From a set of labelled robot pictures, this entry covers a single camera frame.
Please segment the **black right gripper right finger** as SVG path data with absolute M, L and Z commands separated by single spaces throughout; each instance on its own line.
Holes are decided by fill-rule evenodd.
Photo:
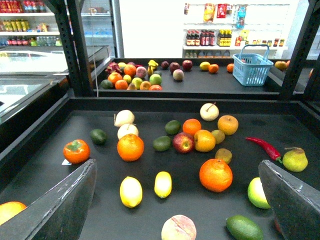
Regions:
M 283 237 L 318 240 L 320 192 L 269 160 L 258 165 L 258 173 Z

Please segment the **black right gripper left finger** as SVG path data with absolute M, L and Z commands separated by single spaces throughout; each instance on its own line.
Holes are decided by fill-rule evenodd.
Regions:
M 2 240 L 77 240 L 91 205 L 97 163 L 89 159 L 0 227 Z

